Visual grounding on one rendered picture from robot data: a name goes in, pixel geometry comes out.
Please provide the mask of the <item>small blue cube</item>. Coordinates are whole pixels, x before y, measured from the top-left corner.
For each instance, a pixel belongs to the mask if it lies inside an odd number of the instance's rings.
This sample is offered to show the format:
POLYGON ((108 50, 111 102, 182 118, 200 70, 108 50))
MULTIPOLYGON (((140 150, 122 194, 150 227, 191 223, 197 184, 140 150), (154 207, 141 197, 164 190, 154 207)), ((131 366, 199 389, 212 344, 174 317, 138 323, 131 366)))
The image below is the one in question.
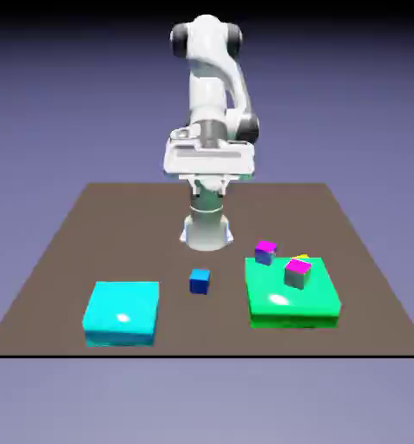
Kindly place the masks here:
POLYGON ((208 293, 211 272, 205 269, 192 269, 189 276, 189 291, 193 294, 208 293))

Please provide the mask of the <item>large green box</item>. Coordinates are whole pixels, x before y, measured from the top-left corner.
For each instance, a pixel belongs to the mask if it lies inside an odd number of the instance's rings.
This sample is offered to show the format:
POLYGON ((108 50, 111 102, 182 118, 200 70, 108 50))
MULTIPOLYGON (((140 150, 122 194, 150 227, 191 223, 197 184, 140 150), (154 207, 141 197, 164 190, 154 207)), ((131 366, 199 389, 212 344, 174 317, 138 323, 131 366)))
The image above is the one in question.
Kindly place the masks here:
POLYGON ((245 283, 251 326, 254 328, 334 328, 341 302, 322 258, 308 258, 311 269, 304 289, 285 284, 289 258, 270 265, 246 258, 245 283))

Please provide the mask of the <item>large cyan box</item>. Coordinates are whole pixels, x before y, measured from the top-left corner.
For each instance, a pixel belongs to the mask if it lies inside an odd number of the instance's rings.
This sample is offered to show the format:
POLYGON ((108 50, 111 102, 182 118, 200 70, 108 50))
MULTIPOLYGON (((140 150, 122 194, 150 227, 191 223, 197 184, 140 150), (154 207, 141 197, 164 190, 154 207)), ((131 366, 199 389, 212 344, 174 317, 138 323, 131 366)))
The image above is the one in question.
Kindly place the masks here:
POLYGON ((89 347, 151 346, 158 318, 157 282, 98 281, 82 317, 89 347))

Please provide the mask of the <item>small magenta cube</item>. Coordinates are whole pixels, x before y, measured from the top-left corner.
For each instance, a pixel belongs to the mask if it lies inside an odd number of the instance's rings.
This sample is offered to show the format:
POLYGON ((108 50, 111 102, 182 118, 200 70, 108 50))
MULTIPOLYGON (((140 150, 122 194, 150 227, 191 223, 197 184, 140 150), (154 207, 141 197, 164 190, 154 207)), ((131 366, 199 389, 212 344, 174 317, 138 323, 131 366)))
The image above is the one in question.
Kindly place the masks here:
POLYGON ((259 264, 270 265, 276 256, 278 244, 268 240, 260 240, 254 250, 255 261, 259 264))
POLYGON ((284 269, 284 284, 299 290, 306 287, 312 264, 299 258, 291 258, 284 269))

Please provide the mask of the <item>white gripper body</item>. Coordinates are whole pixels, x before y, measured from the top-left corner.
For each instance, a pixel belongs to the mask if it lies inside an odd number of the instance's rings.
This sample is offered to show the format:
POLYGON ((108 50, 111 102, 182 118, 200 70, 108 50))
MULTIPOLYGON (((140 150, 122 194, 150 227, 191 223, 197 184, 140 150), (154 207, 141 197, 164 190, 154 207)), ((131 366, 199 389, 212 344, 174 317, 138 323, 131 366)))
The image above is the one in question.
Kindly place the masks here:
POLYGON ((246 176, 254 173, 254 145, 219 140, 218 147, 203 147, 199 139, 169 140, 163 170, 172 175, 246 176))

